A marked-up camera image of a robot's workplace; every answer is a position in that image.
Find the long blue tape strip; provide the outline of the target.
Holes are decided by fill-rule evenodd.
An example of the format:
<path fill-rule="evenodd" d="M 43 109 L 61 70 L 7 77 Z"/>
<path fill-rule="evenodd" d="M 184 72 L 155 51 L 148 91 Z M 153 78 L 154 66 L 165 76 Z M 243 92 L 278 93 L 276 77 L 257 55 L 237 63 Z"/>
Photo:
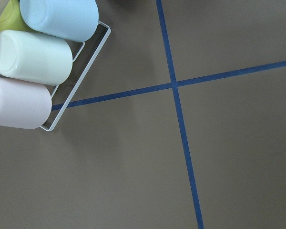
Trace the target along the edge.
<path fill-rule="evenodd" d="M 174 62 L 173 62 L 173 57 L 172 57 L 172 52 L 171 52 L 171 47 L 170 47 L 168 31 L 166 27 L 163 4 L 161 0 L 156 0 L 156 7 L 157 7 L 160 27 L 162 31 L 165 56 L 166 56 L 166 61 L 168 65 L 169 75 L 170 75 L 171 88 L 172 88 L 172 92 L 174 96 L 175 110 L 176 110 L 176 115 L 178 119 L 178 126 L 179 126 L 181 141 L 183 145 L 184 158 L 185 158 L 186 169 L 187 169 L 187 174 L 189 178 L 189 184 L 190 184 L 191 195 L 192 195 L 194 211 L 195 211 L 195 218 L 196 218 L 198 228 L 203 229 L 204 222 L 203 222 L 200 201 L 199 201 L 199 196 L 198 196 L 198 191 L 197 191 L 197 186 L 196 186 L 196 180 L 195 180 L 195 175 L 194 175 L 192 158 L 190 154 L 190 148 L 188 144 L 186 127 L 184 123 L 184 116 L 183 116 L 183 111 L 182 111 L 182 106 L 181 106 L 179 89 L 178 89 L 177 79 L 176 79 L 175 70 L 174 70 Z"/>

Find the light blue cup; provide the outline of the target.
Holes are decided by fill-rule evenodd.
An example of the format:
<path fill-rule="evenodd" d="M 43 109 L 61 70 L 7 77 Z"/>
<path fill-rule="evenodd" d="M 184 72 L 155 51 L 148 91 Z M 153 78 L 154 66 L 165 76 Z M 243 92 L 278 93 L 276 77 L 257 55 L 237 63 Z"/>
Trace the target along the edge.
<path fill-rule="evenodd" d="M 20 13 L 31 29 L 75 42 L 89 40 L 99 21 L 94 0 L 21 0 Z"/>

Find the yellow green cup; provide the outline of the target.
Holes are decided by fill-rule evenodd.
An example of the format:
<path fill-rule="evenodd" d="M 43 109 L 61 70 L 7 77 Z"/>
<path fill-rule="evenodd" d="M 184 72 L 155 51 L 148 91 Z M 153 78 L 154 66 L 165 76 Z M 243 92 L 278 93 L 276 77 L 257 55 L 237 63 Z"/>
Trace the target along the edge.
<path fill-rule="evenodd" d="M 0 32 L 3 30 L 33 31 L 20 13 L 20 1 L 10 0 L 0 16 Z"/>

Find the mint green cup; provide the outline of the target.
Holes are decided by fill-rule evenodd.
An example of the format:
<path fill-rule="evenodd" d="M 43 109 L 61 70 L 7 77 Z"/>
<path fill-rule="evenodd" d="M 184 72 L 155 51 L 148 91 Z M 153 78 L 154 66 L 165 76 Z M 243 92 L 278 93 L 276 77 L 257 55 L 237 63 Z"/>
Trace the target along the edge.
<path fill-rule="evenodd" d="M 73 56 L 62 38 L 35 32 L 0 32 L 0 74 L 56 86 L 72 71 Z"/>

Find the pink cup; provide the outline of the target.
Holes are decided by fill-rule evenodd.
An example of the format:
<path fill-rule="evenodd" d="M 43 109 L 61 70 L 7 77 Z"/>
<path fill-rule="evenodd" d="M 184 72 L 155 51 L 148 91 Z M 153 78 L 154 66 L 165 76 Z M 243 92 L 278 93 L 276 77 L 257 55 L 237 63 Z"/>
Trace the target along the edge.
<path fill-rule="evenodd" d="M 43 84 L 0 77 L 0 126 L 38 128 L 51 108 L 51 95 Z"/>

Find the crossing blue tape strip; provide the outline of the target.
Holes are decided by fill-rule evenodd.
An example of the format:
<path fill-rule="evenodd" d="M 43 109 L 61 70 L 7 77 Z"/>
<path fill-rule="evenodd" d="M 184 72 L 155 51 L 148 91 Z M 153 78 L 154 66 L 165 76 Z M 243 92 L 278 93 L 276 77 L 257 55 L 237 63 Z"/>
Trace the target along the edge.
<path fill-rule="evenodd" d="M 76 106 L 81 106 L 81 105 L 86 105 L 86 104 L 93 104 L 93 103 L 98 103 L 98 102 L 103 102 L 103 101 L 114 100 L 118 98 L 124 98 L 124 97 L 139 95 L 139 94 L 146 94 L 146 93 L 171 89 L 173 88 L 173 86 L 182 87 L 182 86 L 187 86 L 187 85 L 192 85 L 192 84 L 197 84 L 197 83 L 204 83 L 208 81 L 214 81 L 214 80 L 219 80 L 219 79 L 224 79 L 224 78 L 229 78 L 229 77 L 234 77 L 234 76 L 240 76 L 240 75 L 245 75 L 245 74 L 250 74 L 250 73 L 256 73 L 256 72 L 261 72 L 261 71 L 266 71 L 266 70 L 272 70 L 272 69 L 282 68 L 282 67 L 286 67 L 286 61 L 269 63 L 265 65 L 254 66 L 254 67 L 249 67 L 249 68 L 244 68 L 244 69 L 239 69 L 239 70 L 234 70 L 234 71 L 228 71 L 224 73 L 206 75 L 206 76 L 201 76 L 197 78 L 177 81 L 176 83 L 165 83 L 165 84 L 159 84 L 159 85 L 124 91 L 124 92 L 118 92 L 118 93 L 107 94 L 107 95 L 102 95 L 102 96 L 97 96 L 97 97 L 92 97 L 92 98 L 86 98 L 82 100 L 69 102 L 67 104 L 67 107 L 69 108 L 69 107 L 76 107 Z"/>

